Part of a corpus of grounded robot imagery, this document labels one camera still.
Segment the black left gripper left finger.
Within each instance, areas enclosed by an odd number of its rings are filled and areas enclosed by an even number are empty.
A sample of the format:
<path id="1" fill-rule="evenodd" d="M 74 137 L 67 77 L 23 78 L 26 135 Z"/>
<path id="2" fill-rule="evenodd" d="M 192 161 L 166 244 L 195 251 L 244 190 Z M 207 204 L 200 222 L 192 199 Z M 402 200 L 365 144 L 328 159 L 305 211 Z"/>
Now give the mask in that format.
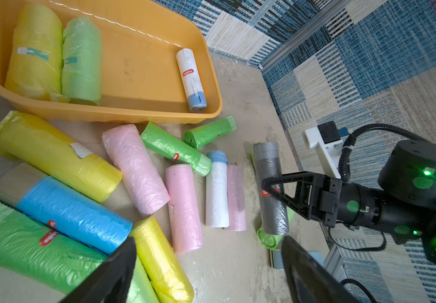
<path id="1" fill-rule="evenodd" d="M 107 257 L 62 302 L 126 302 L 133 277 L 137 250 L 131 237 Z"/>

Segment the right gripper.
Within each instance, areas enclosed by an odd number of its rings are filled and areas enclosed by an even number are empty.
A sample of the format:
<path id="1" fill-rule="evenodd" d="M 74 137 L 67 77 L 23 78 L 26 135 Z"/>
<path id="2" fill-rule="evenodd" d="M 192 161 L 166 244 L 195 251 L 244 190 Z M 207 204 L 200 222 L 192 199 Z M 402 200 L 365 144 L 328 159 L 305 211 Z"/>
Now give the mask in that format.
<path id="1" fill-rule="evenodd" d="M 295 197 L 273 191 L 274 186 L 281 184 L 295 184 Z M 342 189 L 340 179 L 302 171 L 265 178 L 262 189 L 306 220 L 321 222 L 325 227 L 335 227 Z"/>

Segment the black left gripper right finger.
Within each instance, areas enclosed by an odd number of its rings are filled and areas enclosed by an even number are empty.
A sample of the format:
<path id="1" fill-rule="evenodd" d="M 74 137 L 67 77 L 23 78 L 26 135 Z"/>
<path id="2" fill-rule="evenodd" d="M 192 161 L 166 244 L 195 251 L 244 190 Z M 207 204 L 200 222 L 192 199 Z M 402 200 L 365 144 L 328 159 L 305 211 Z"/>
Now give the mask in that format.
<path id="1" fill-rule="evenodd" d="M 357 302 L 291 236 L 282 238 L 282 262 L 293 302 Z"/>

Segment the white roll red label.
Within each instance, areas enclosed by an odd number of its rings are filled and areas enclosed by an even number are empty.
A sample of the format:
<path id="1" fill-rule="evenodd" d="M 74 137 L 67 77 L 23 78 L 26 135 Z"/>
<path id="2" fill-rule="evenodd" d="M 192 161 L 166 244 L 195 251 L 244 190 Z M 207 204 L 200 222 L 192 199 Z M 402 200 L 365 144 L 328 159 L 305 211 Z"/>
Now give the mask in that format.
<path id="1" fill-rule="evenodd" d="M 202 113 L 207 109 L 204 89 L 191 49 L 182 49 L 176 55 L 183 88 L 191 113 Z"/>

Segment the large light green roll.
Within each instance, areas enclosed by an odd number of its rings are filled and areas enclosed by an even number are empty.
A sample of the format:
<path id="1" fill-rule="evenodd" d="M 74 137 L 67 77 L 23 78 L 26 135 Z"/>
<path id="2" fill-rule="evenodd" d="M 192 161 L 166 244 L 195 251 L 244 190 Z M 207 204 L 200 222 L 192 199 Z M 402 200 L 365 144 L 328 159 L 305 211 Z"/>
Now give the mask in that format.
<path id="1" fill-rule="evenodd" d="M 103 41 L 86 17 L 70 20 L 63 31 L 62 95 L 73 104 L 100 106 Z"/>

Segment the yellow trash bag roll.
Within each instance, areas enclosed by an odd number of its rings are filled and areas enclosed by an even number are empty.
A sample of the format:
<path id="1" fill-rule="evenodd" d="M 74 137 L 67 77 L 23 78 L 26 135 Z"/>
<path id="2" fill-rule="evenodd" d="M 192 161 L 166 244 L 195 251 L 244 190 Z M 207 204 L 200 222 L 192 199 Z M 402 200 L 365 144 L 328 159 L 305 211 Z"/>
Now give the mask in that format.
<path id="1" fill-rule="evenodd" d="M 20 96 L 64 102 L 63 28 L 47 6 L 26 3 L 18 16 L 4 87 Z"/>

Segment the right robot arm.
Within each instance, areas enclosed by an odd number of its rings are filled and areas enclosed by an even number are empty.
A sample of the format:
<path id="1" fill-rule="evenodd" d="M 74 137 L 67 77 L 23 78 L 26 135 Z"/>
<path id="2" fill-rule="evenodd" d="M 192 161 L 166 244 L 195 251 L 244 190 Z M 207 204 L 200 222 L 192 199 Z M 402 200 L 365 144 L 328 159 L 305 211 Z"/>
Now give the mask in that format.
<path id="1" fill-rule="evenodd" d="M 400 135 L 379 173 L 378 188 L 350 180 L 350 156 L 361 135 L 386 131 Z M 392 236 L 396 244 L 420 239 L 428 261 L 436 265 L 436 144 L 403 128 L 374 123 L 348 133 L 327 122 L 305 131 L 323 172 L 266 177 L 265 194 L 308 220 L 329 229 L 366 227 Z"/>

